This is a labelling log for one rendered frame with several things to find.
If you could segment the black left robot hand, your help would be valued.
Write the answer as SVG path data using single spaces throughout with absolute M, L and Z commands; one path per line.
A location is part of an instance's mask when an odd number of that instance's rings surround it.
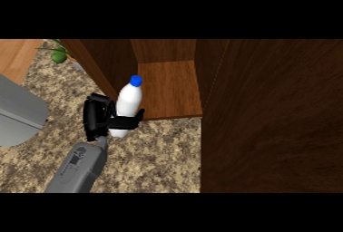
M 92 93 L 83 105 L 83 126 L 88 141 L 108 135 L 108 130 L 129 131 L 138 128 L 145 115 L 141 109 L 135 116 L 120 116 L 114 101 L 104 95 Z

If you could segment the green potted plant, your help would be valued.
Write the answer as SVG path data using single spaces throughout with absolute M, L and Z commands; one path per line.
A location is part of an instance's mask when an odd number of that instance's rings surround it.
M 42 47 L 42 50 L 51 50 L 51 59 L 55 63 L 64 63 L 67 60 L 71 61 L 74 66 L 83 71 L 83 67 L 71 54 L 69 52 L 64 43 L 61 42 L 60 39 L 54 39 L 54 42 L 60 44 L 58 48 L 49 48 L 49 47 Z

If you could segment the white bottle with blue cap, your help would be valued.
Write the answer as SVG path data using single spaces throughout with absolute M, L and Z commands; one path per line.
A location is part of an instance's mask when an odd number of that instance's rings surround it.
M 116 113 L 113 114 L 113 118 L 123 117 L 135 117 L 137 111 L 139 108 L 139 104 L 142 101 L 142 77 L 134 75 L 131 78 L 131 82 L 122 88 L 117 104 L 116 104 Z

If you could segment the grey rounded appliance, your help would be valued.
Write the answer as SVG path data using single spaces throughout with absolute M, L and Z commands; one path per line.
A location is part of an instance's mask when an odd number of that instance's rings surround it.
M 0 146 L 26 143 L 43 129 L 49 105 L 0 74 Z

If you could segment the brown wooden cabinet door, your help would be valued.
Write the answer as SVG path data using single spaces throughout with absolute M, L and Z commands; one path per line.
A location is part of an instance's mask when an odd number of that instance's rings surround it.
M 343 40 L 234 40 L 203 117 L 206 192 L 343 192 Z

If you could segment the brown wooden cabinet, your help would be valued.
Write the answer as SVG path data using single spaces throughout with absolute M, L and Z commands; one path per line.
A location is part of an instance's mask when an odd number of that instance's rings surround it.
M 111 99 L 132 76 L 142 77 L 148 121 L 205 114 L 224 39 L 64 39 L 63 44 Z

